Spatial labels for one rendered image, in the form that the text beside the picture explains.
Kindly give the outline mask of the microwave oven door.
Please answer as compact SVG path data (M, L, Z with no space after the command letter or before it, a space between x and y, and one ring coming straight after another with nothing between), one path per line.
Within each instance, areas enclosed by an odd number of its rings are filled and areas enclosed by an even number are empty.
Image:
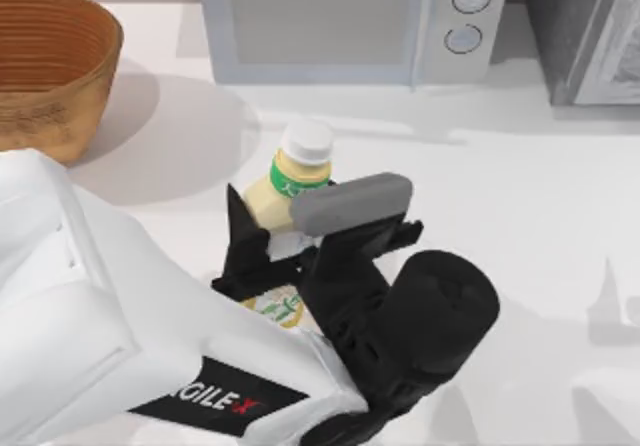
M410 84L420 0L201 1L219 84Z

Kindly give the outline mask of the brown wooden basket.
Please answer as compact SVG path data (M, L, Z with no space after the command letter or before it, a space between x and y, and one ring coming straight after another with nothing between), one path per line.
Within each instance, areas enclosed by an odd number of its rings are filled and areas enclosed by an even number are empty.
M121 23L94 0L0 0L0 152L77 162L103 118L123 42Z

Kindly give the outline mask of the cream bottle with white cap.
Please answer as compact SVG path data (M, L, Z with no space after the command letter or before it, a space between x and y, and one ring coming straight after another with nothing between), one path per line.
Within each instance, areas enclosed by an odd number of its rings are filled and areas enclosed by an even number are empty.
M291 257L313 243L294 230L289 208L300 193L329 183L333 144L334 133L325 122L299 119L289 123L268 174L243 193L254 219L271 234L267 247L270 260ZM283 280L274 289L253 295L242 304L283 328L290 329L304 321L301 297L292 284Z

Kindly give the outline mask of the pale microwave oven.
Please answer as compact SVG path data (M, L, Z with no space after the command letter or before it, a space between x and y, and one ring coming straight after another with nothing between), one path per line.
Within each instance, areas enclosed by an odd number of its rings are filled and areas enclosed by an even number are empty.
M201 0L229 85L469 84L489 67L505 0Z

